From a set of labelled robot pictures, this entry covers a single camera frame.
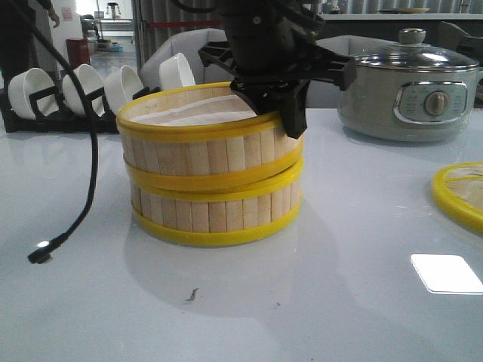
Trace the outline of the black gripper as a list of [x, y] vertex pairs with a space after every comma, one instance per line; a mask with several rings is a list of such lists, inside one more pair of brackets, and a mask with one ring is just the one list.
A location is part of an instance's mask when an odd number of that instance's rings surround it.
[[199, 50], [203, 65], [230, 73], [230, 90], [257, 115], [278, 110], [288, 137], [307, 129], [311, 81], [342, 91], [354, 82], [355, 59], [317, 45], [325, 21], [301, 1], [218, 1], [214, 9], [226, 40]]

